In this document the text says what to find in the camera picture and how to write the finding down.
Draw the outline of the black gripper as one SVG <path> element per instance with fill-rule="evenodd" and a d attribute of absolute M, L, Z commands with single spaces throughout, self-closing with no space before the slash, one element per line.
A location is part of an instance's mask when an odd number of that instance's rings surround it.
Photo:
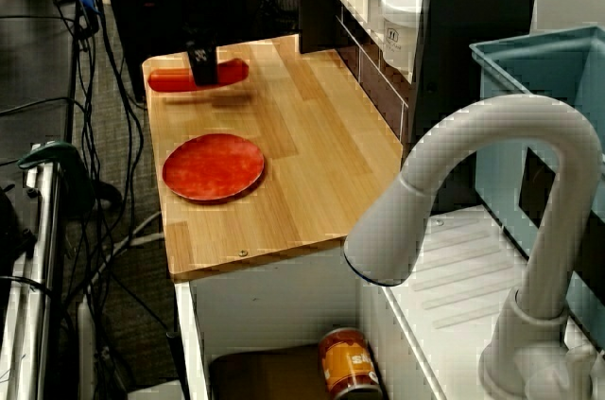
<path fill-rule="evenodd" d="M 218 81 L 216 39 L 222 0 L 179 0 L 186 52 L 198 86 Z"/>

